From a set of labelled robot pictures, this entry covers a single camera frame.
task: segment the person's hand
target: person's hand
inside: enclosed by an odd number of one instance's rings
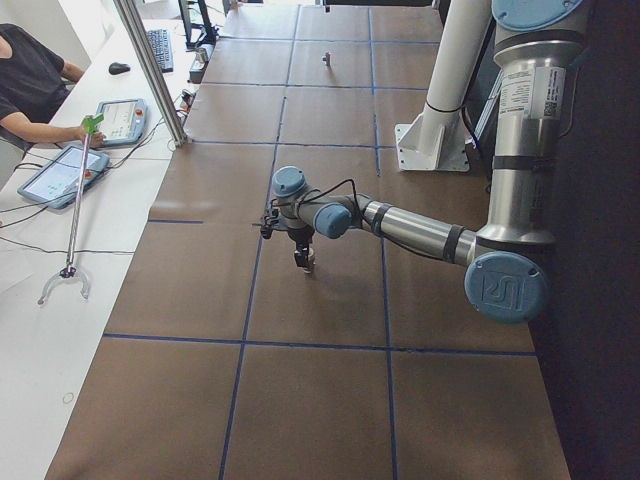
[[[84,137],[86,136],[84,128],[82,126],[75,127],[75,131],[76,131],[76,138],[81,142],[84,142]],[[91,135],[91,143],[89,144],[89,146],[91,148],[98,148],[102,146],[102,142],[104,142],[104,133],[96,132],[93,135]]]
[[[96,132],[91,135],[91,148],[98,148],[102,146],[102,142],[104,142],[104,133]]]

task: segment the black shirt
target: black shirt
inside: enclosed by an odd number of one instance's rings
[[[22,112],[49,123],[69,94],[60,78],[64,60],[16,25],[0,24],[0,35],[13,50],[0,58],[0,119]]]

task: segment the black band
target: black band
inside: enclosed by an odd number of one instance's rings
[[[455,113],[458,110],[462,110],[462,107],[464,107],[464,105],[460,105],[458,108],[456,108],[455,110],[441,110],[439,108],[434,107],[433,105],[429,104],[429,100],[427,100],[425,102],[427,104],[427,107],[429,107],[431,110],[435,110],[438,113]]]
[[[494,52],[498,54],[506,48],[522,45],[524,43],[551,41],[574,42],[580,45],[585,44],[584,36],[573,30],[542,30],[539,32],[523,33],[521,35],[509,37],[497,43],[494,48]]]
[[[382,219],[389,211],[389,209],[393,207],[393,205],[389,205],[388,203],[383,203],[376,210],[376,214],[373,216],[373,220],[371,221],[371,232],[377,237],[380,236],[380,229],[382,227]]]
[[[451,230],[449,230],[447,241],[444,242],[442,250],[442,258],[445,262],[456,263],[456,247],[464,230],[465,228],[461,225],[451,225]]]
[[[502,250],[505,252],[521,253],[523,255],[550,253],[555,248],[555,245],[552,243],[498,242],[480,236],[476,236],[476,245],[490,248],[491,250]]]
[[[554,166],[554,159],[550,157],[528,157],[524,155],[493,157],[494,170],[545,170]]]

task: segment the person's arm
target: person's arm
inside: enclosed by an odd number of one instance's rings
[[[73,83],[78,83],[83,74],[84,70],[71,62],[67,62],[66,60],[64,61],[62,71],[60,72],[60,75],[63,78],[71,80]]]
[[[83,141],[85,137],[82,126],[55,127],[46,123],[32,123],[22,112],[7,115],[0,120],[0,126],[30,143]],[[103,140],[104,135],[98,132],[91,138],[91,146],[99,147]]]

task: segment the label sticker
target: label sticker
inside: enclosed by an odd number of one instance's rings
[[[560,119],[564,77],[564,68],[536,68],[536,78],[533,85],[536,100],[531,108],[531,118]]]
[[[533,80],[533,69],[510,73],[502,79],[499,117],[505,115],[528,117],[530,115]]]

